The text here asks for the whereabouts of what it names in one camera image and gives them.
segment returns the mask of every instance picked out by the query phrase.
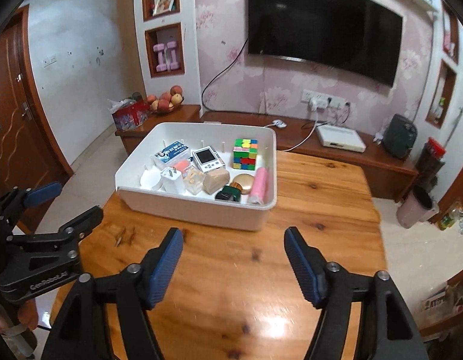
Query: tv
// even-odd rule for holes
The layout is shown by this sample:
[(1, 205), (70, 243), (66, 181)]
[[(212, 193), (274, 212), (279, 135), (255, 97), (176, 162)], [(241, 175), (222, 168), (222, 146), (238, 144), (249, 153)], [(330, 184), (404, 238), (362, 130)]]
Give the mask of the tv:
[(393, 86), (402, 17), (371, 0), (248, 0), (248, 54), (314, 61)]

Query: wall socket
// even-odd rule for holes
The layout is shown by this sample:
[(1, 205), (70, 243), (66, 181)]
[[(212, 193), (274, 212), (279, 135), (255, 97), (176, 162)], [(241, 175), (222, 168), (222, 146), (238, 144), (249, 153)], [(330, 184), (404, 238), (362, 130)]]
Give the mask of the wall socket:
[(308, 89), (304, 89), (302, 92), (302, 103), (309, 104), (312, 100), (316, 101), (316, 105), (318, 108), (327, 108), (327, 107), (336, 107), (341, 109), (345, 106), (347, 102), (343, 97), (334, 96), (326, 93), (320, 93), (315, 91), (309, 91)]
[(53, 54), (51, 56), (47, 56), (44, 60), (43, 60), (43, 67), (47, 67), (53, 63), (56, 62), (56, 54)]

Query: wooden tv cabinet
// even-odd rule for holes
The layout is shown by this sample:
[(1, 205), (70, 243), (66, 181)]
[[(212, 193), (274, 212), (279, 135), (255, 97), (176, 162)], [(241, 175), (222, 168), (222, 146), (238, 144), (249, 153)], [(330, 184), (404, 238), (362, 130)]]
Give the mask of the wooden tv cabinet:
[[(163, 116), (151, 116), (142, 126), (132, 131), (117, 131), (128, 154), (130, 154), (141, 140), (154, 126), (163, 122), (204, 122), (215, 121), (226, 124), (240, 124), (245, 126), (265, 126), (273, 120), (280, 118), (287, 127), (276, 132), (276, 149), (284, 150), (300, 143), (310, 133), (309, 128), (302, 129), (306, 120), (283, 116), (270, 116), (259, 114), (245, 114), (241, 112), (206, 112), (201, 118), (198, 105), (184, 105), (176, 112)], [(318, 135), (313, 135), (293, 152), (327, 158), (357, 165), (363, 169), (370, 187), (371, 195), (376, 198), (394, 199), (399, 201), (405, 191), (411, 186), (418, 171), (410, 160), (402, 161), (388, 154), (381, 145), (373, 142), (373, 136), (358, 133), (366, 145), (363, 153), (323, 147)]]

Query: door handle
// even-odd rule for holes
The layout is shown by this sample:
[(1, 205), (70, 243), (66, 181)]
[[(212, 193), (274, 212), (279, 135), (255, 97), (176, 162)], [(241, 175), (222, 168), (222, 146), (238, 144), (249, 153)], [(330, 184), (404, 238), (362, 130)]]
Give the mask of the door handle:
[(28, 103), (27, 102), (24, 102), (22, 104), (22, 107), (23, 107), (23, 113), (22, 113), (22, 117), (27, 117), (28, 120), (32, 120), (33, 119), (33, 115), (31, 114), (31, 109), (29, 108), (28, 106)]

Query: blue gripper pad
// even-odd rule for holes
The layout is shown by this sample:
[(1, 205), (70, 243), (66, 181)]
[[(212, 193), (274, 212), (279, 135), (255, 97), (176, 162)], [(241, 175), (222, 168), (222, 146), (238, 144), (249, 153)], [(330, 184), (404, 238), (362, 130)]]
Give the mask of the blue gripper pad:
[(165, 297), (171, 277), (183, 251), (183, 234), (171, 228), (159, 247), (150, 249), (141, 262), (144, 268), (142, 300), (153, 309)]
[(326, 260), (318, 249), (308, 246), (296, 227), (285, 230), (284, 243), (303, 296), (316, 309), (321, 309), (328, 295)]
[(25, 208), (36, 207), (50, 199), (60, 195), (62, 192), (62, 185), (54, 182), (44, 187), (37, 188), (28, 192), (24, 198), (23, 205)]

